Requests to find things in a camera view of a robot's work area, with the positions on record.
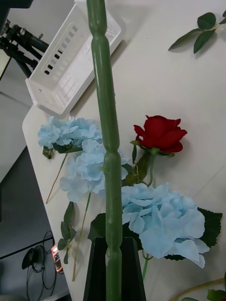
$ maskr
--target blue hydrangea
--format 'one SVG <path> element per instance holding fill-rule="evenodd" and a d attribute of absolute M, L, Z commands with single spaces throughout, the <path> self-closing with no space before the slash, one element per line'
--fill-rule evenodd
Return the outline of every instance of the blue hydrangea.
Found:
<path fill-rule="evenodd" d="M 56 117 L 50 117 L 47 125 L 42 125 L 38 133 L 39 145 L 53 148 L 53 143 L 58 145 L 72 144 L 73 147 L 81 145 L 83 140 L 102 138 L 98 125 L 92 120 L 84 118 L 74 119 L 69 117 L 68 122 L 62 122 Z"/>
<path fill-rule="evenodd" d="M 68 198 L 73 202 L 74 200 L 72 200 L 71 195 L 76 193 L 76 191 L 79 195 L 82 195 L 83 193 L 80 193 L 80 190 L 81 188 L 82 191 L 84 190 L 83 186 L 76 186 L 73 180 L 77 181 L 77 179 L 80 178 L 84 181 L 84 185 L 87 185 L 87 191 L 92 191 L 96 194 L 103 192 L 105 189 L 103 165 L 106 150 L 104 145 L 96 140 L 87 139 L 82 142 L 82 149 L 83 152 L 79 156 L 75 154 L 74 157 L 68 159 L 66 165 L 68 177 L 63 177 L 60 180 L 61 189 L 68 191 Z M 129 160 L 123 158 L 121 152 L 120 155 L 122 165 L 129 162 Z M 122 167 L 122 179 L 124 179 L 127 174 L 126 169 Z"/>
<path fill-rule="evenodd" d="M 195 202 L 169 184 L 154 189 L 145 184 L 122 188 L 123 224 L 139 234 L 143 249 L 156 258 L 181 255 L 201 268 L 201 255 L 209 247 L 199 238 L 205 231 L 205 218 Z"/>

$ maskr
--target flower stem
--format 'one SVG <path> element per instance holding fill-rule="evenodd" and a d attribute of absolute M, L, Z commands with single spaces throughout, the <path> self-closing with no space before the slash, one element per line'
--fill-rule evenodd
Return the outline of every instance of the flower stem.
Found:
<path fill-rule="evenodd" d="M 154 166 L 154 160 L 157 154 L 154 154 L 151 156 L 151 164 L 150 164 L 150 182 L 147 184 L 149 187 L 153 182 L 153 166 Z"/>
<path fill-rule="evenodd" d="M 57 179 L 58 179 L 58 176 L 60 175 L 61 169 L 62 169 L 62 167 L 63 167 L 63 165 L 64 165 L 64 163 L 65 163 L 65 160 L 66 160 L 66 158 L 67 158 L 67 155 L 68 155 L 68 154 L 65 155 L 64 160 L 63 160 L 63 162 L 61 163 L 60 170 L 59 170 L 59 172 L 58 172 L 58 174 L 57 174 L 57 176 L 56 176 L 55 181 L 53 182 L 53 185 L 52 185 L 52 188 L 51 188 L 50 193 L 49 193 L 49 195 L 48 195 L 46 204 L 49 202 L 49 198 L 50 198 L 50 195 L 51 195 L 51 193 L 52 193 L 52 191 L 53 191 L 53 187 L 54 187 L 54 185 L 56 184 L 56 181 L 57 181 Z"/>
<path fill-rule="evenodd" d="M 209 281 L 209 282 L 203 283 L 203 284 L 201 284 L 201 285 L 197 285 L 197 286 L 191 287 L 191 288 L 189 288 L 188 290 L 183 291 L 182 293 L 180 293 L 180 294 L 177 295 L 176 297 L 170 299 L 169 301 L 177 301 L 178 298 L 182 297 L 183 295 L 185 295 L 185 294 L 187 294 L 187 293 L 193 292 L 193 291 L 195 291 L 195 290 L 198 290 L 198 289 L 203 288 L 203 287 L 206 287 L 206 286 L 216 285 L 216 284 L 223 283 L 223 282 L 224 282 L 224 278 L 221 278 L 221 279 Z"/>
<path fill-rule="evenodd" d="M 149 262 L 149 260 L 151 260 L 152 258 L 153 258 L 153 256 L 149 258 L 149 254 L 147 254 L 147 256 L 145 257 L 145 265 L 144 265 L 143 274 L 142 274 L 142 276 L 143 276 L 143 281 L 144 281 L 144 279 L 145 279 L 145 275 L 146 275 L 146 272 L 147 272 L 147 265 L 148 265 L 148 262 Z"/>
<path fill-rule="evenodd" d="M 85 210 L 85 214 L 84 214 L 84 217 L 83 217 L 82 227 L 81 227 L 81 231 L 80 231 L 80 234 L 79 234 L 79 240 L 78 240 L 78 244 L 77 244 L 77 248 L 76 248 L 76 252 L 75 252 L 72 281 L 75 280 L 76 260 L 77 260 L 77 256 L 78 256 L 78 252 L 79 252 L 79 244 L 80 244 L 80 241 L 81 241 L 81 236 L 82 236 L 83 227 L 84 227 L 84 223 L 85 223 L 85 219 L 86 219 L 87 209 L 88 209 L 88 206 L 89 206 L 90 196 L 91 196 L 91 192 L 89 193 L 88 200 L 87 200 L 87 203 L 86 203 L 86 210 Z"/>

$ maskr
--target white plastic basket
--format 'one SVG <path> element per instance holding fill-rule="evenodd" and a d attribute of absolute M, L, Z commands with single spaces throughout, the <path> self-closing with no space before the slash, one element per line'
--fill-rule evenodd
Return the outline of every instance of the white plastic basket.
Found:
<path fill-rule="evenodd" d="M 107 24 L 112 53 L 122 40 L 123 22 L 107 12 Z M 35 106 L 61 119 L 71 111 L 94 79 L 91 40 L 86 6 L 77 3 L 26 80 Z"/>

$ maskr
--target red rose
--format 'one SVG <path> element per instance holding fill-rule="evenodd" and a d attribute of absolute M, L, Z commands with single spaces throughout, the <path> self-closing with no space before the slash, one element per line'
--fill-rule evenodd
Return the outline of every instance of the red rose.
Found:
<path fill-rule="evenodd" d="M 143 147 L 148 149 L 156 147 L 162 152 L 179 152 L 183 149 L 180 140 L 187 134 L 186 130 L 182 130 L 178 125 L 181 119 L 167 119 L 163 116 L 147 117 L 144 124 L 145 130 L 140 126 L 134 125 L 137 134 L 136 140 Z"/>

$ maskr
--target gray floor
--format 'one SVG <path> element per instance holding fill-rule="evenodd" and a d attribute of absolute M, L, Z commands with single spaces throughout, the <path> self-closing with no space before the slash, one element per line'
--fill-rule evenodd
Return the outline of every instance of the gray floor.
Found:
<path fill-rule="evenodd" d="M 0 258 L 43 240 L 50 230 L 48 218 L 27 148 L 0 184 Z M 52 240 L 45 248 L 52 247 Z M 26 297 L 27 269 L 21 265 L 27 250 L 0 260 L 0 294 Z M 52 256 L 46 255 L 46 286 L 51 286 L 55 270 Z M 41 290 L 41 274 L 32 273 L 29 281 L 31 301 Z M 64 275 L 57 275 L 54 294 L 68 290 Z M 49 297 L 44 290 L 40 300 Z"/>

